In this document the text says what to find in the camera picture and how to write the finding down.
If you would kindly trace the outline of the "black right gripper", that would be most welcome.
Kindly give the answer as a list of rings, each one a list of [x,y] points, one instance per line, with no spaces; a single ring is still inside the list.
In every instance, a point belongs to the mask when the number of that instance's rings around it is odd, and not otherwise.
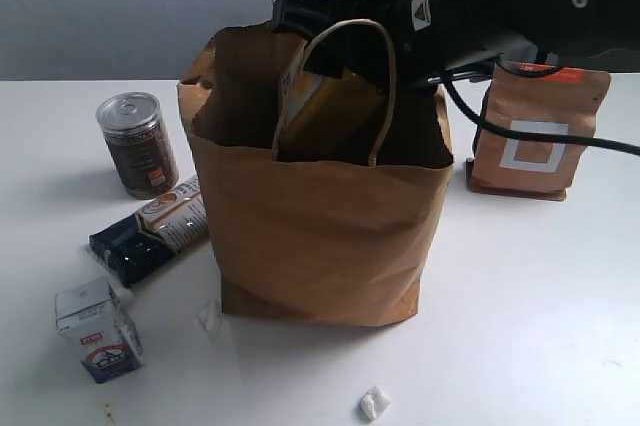
[[[639,0],[358,0],[383,25],[405,84],[525,44],[558,56],[639,48]]]

